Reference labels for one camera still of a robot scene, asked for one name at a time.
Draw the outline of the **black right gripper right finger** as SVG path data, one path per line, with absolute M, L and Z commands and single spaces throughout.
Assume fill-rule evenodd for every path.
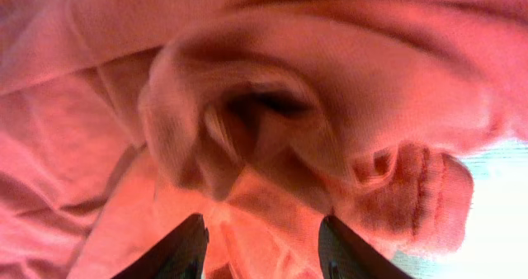
M 335 215 L 320 224 L 318 257 L 324 279 L 412 279 Z

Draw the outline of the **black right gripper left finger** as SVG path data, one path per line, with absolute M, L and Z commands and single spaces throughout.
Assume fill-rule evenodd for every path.
M 201 279 L 209 241 L 203 215 L 189 215 L 112 279 Z

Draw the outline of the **orange red printed t-shirt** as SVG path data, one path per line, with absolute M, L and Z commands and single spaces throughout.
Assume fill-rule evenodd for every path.
M 464 240 L 527 137 L 527 0 L 1 0 L 1 275 L 110 278 L 193 213 L 209 278 Z

